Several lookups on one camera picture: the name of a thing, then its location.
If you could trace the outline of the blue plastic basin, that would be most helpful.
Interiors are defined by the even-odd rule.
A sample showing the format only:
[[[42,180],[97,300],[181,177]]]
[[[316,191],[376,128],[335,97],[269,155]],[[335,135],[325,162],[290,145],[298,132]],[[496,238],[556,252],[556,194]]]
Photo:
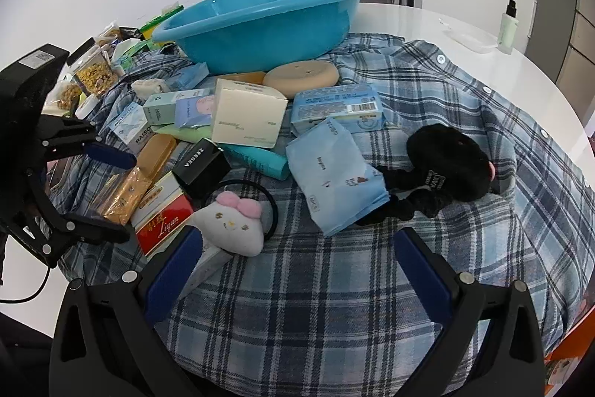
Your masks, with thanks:
[[[205,0],[153,31],[211,74],[268,71],[313,60],[350,31],[360,0]]]

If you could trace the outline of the small black box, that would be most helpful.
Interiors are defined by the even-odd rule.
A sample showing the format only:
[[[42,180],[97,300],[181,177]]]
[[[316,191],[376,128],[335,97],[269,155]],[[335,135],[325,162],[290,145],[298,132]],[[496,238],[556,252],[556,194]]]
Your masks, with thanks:
[[[208,138],[203,138],[173,167],[173,176],[184,193],[194,202],[208,196],[230,172],[225,152]]]

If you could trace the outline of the white blue cream jar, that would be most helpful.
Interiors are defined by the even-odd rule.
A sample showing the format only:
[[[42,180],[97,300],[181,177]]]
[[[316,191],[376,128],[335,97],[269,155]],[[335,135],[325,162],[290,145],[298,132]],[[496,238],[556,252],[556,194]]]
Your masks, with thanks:
[[[99,105],[100,99],[96,95],[91,94],[75,110],[75,117],[79,120],[85,120]]]

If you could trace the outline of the clear plastic lid tray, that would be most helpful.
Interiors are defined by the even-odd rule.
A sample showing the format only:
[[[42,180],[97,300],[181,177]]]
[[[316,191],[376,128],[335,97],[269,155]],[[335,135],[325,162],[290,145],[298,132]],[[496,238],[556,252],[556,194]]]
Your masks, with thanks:
[[[486,54],[496,49],[496,40],[489,34],[459,31],[452,28],[447,28],[445,34],[474,53]]]

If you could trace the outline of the cream barcode box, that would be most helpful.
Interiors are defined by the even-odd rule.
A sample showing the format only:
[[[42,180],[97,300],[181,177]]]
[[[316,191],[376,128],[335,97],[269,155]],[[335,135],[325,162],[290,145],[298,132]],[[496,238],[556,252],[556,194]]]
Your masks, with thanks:
[[[272,149],[289,100],[274,88],[219,79],[212,115],[216,143]]]

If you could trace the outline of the yellow green-rimmed bucket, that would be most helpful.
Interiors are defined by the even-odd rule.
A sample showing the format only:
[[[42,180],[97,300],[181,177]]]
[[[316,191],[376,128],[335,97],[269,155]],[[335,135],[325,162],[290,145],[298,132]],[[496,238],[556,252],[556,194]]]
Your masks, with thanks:
[[[164,21],[166,21],[166,19],[173,17],[173,15],[176,15],[177,13],[183,10],[184,5],[180,5],[179,3],[174,3],[170,6],[164,7],[163,9],[161,9],[161,13],[159,15],[153,17],[139,28],[140,33],[143,35],[145,39],[150,39],[152,36],[152,32],[154,31],[154,29],[156,29],[157,26],[159,26],[159,24],[163,23]]]

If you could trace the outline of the blue wet wipes pack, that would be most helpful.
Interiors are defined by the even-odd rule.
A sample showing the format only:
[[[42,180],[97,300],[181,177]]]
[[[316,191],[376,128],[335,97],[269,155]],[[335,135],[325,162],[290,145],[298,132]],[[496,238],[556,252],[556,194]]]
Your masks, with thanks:
[[[327,118],[352,134],[381,130],[385,125],[379,94],[371,84],[341,84],[295,95],[290,116],[293,135],[303,135]]]

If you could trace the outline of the white pink-bow plush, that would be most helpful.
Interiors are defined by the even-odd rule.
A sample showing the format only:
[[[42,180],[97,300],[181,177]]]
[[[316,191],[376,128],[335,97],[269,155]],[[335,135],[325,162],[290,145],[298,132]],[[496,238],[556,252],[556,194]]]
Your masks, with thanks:
[[[254,257],[264,245],[261,215],[260,202],[223,191],[212,204],[194,212],[189,224],[215,247],[230,254]]]

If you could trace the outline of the light blue tissue pack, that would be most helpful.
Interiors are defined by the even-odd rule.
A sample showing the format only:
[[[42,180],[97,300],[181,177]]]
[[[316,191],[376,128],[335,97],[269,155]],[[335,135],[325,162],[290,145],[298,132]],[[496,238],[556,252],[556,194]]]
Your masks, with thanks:
[[[311,218],[326,237],[389,201],[383,175],[365,161],[352,134],[333,118],[297,137],[285,152]]]

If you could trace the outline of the black fuzzy plush toy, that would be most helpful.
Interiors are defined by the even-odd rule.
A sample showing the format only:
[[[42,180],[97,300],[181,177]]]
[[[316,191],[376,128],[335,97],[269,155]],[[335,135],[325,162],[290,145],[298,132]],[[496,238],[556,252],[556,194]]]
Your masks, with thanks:
[[[417,212],[432,219],[452,202],[474,202],[490,191],[496,169],[480,146],[442,124],[418,129],[406,141],[411,167],[381,167],[389,201],[356,222],[379,224],[387,218],[410,221]]]

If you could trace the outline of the black-lid cereal jar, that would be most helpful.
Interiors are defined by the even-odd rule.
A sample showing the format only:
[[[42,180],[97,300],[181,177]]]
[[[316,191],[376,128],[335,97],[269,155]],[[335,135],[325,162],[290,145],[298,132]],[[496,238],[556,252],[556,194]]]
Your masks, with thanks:
[[[89,38],[71,53],[65,64],[75,82],[87,95],[101,98],[118,83],[118,76],[112,70],[106,50],[93,38]]]

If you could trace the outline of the green pump lotion bottle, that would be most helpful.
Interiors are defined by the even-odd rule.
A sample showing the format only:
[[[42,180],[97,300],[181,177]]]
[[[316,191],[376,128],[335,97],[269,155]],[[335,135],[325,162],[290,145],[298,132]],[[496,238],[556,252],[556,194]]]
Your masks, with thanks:
[[[512,53],[517,26],[516,2],[514,0],[508,0],[506,9],[501,16],[499,33],[497,36],[497,48],[500,52],[505,54]]]

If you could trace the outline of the teal tube box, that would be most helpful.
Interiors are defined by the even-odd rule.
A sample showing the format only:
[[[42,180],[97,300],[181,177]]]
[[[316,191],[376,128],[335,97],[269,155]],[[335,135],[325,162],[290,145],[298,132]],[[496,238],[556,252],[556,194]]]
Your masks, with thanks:
[[[289,161],[284,155],[252,146],[220,144],[219,147],[235,162],[262,175],[277,180],[289,177]]]

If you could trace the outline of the amber soap bar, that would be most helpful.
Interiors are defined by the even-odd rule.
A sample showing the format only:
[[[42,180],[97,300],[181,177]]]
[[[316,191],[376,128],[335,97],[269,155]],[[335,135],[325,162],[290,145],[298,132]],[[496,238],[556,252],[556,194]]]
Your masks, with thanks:
[[[251,71],[250,73],[222,74],[222,76],[219,76],[219,79],[227,81],[241,81],[241,83],[247,84],[262,84],[264,77],[264,71]]]

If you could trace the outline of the blue plaid shirt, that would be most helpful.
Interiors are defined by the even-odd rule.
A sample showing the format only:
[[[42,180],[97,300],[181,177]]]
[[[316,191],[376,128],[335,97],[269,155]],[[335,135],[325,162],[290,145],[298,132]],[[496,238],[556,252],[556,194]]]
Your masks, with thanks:
[[[493,161],[492,191],[412,227],[458,271],[506,286],[524,281],[545,350],[577,317],[594,270],[594,186],[530,115],[452,63],[438,46],[352,34],[327,54],[345,84],[372,84],[387,126],[354,139],[365,160],[397,169],[418,128],[450,125]],[[263,252],[235,257],[174,306],[156,331],[189,371],[244,396],[390,396],[434,342],[398,267],[398,222],[325,237],[298,185],[242,166],[279,223]]]

